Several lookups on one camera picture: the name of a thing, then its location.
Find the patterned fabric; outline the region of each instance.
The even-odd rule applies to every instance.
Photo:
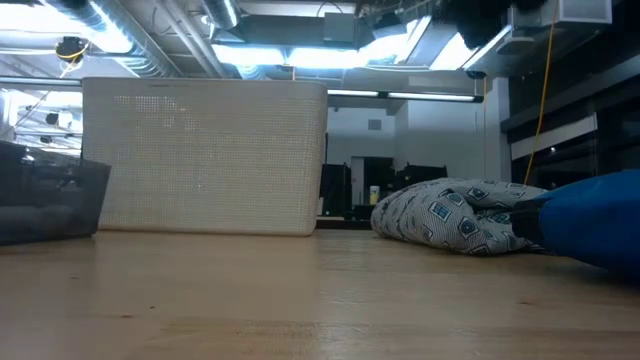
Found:
[[[510,212],[545,190],[490,180],[443,178],[412,185],[382,200],[371,225],[381,236],[468,255],[543,251],[511,231]]]

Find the table surface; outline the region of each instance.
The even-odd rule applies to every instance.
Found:
[[[370,231],[0,248],[0,358],[638,359],[640,288]]]

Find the black furniture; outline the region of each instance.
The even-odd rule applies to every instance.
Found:
[[[0,142],[0,169],[0,245],[97,231],[110,166]]]
[[[320,197],[324,216],[343,216],[351,209],[351,168],[347,164],[322,165]]]

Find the wall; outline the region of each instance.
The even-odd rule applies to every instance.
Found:
[[[509,146],[500,132],[500,121],[509,116],[508,82],[492,85],[486,122],[484,104],[409,101],[406,114],[403,108],[396,116],[396,169],[408,161],[446,166],[450,177],[509,181]]]
[[[369,130],[369,119],[382,120],[382,130]],[[394,122],[385,109],[329,109],[327,163],[350,166],[352,156],[392,158]]]
[[[407,164],[409,145],[409,102],[398,110],[395,119],[395,142],[393,149],[393,165],[397,170],[403,169]]]

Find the light fixture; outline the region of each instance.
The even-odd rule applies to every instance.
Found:
[[[356,50],[295,48],[287,65],[313,69],[351,69],[364,66],[367,60]]]
[[[413,50],[418,45],[418,41],[424,35],[424,32],[427,31],[429,24],[431,23],[431,16],[425,16],[420,20],[414,20],[411,23],[407,24],[407,32],[409,32],[409,38],[407,42],[404,44],[402,49],[398,52],[396,56],[395,63],[398,64],[402,61],[406,61]]]
[[[360,48],[358,54],[363,62],[382,60],[396,56],[407,42],[407,34],[389,35],[373,40],[369,45]]]
[[[0,4],[0,30],[81,34],[84,25],[71,21],[51,6]]]
[[[504,29],[502,29],[498,35],[496,35],[493,39],[491,39],[491,41],[489,41],[489,43],[487,45],[485,45],[482,49],[480,49],[480,51],[478,51],[477,53],[475,53],[475,55],[473,55],[471,57],[471,59],[469,59],[469,61],[467,61],[462,68],[465,70],[468,70],[470,67],[472,67],[473,65],[475,65],[478,60],[482,59],[483,56],[485,56],[489,50],[493,49],[494,46],[496,46],[496,44],[502,40],[505,36],[507,36],[507,34],[509,32],[511,32],[511,25],[507,25],[504,27]]]
[[[353,97],[378,97],[377,91],[364,90],[328,90],[327,93],[332,96],[353,96]]]
[[[82,107],[82,93],[72,91],[52,91],[45,103],[50,106]]]
[[[471,96],[471,95],[401,93],[401,92],[390,92],[387,97],[389,99],[402,99],[402,100],[432,100],[432,101],[456,101],[456,102],[475,102],[479,99],[477,96]]]
[[[482,96],[435,94],[435,93],[404,93],[368,90],[327,90],[329,96],[364,97],[377,99],[423,100],[423,101],[453,101],[453,102],[482,102]]]
[[[469,50],[464,39],[457,33],[442,49],[440,55],[429,66],[430,70],[458,70],[475,54],[477,49]]]
[[[282,65],[284,56],[279,49],[267,47],[236,47],[213,45],[218,60],[233,65]]]

